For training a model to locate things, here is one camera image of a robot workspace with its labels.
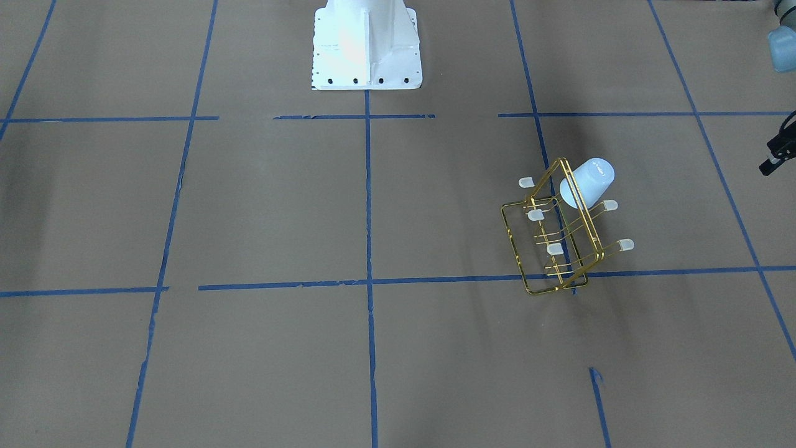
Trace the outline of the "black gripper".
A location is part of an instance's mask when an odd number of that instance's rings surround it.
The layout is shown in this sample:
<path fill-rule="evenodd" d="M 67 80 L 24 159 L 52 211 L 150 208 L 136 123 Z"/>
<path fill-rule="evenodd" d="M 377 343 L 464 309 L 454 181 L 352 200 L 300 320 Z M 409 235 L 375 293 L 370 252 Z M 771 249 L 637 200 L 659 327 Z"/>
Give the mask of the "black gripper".
<path fill-rule="evenodd" d="M 779 169 L 787 161 L 791 161 L 795 156 L 795 122 L 794 111 L 782 122 L 778 133 L 767 142 L 769 155 L 767 159 L 759 165 L 759 171 L 763 176 L 769 176 Z"/>

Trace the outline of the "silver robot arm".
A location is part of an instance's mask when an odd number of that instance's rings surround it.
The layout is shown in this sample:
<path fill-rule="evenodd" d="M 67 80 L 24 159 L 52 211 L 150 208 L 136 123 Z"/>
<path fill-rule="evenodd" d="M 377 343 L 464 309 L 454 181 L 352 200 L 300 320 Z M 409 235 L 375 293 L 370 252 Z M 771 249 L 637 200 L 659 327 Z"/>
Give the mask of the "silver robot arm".
<path fill-rule="evenodd" d="M 777 73 L 793 73 L 795 70 L 795 2 L 774 1 L 773 11 L 779 20 L 777 28 L 768 35 L 772 66 Z M 760 173 L 771 175 L 795 156 L 795 111 L 788 114 L 778 133 L 767 142 L 769 155 L 759 165 Z"/>

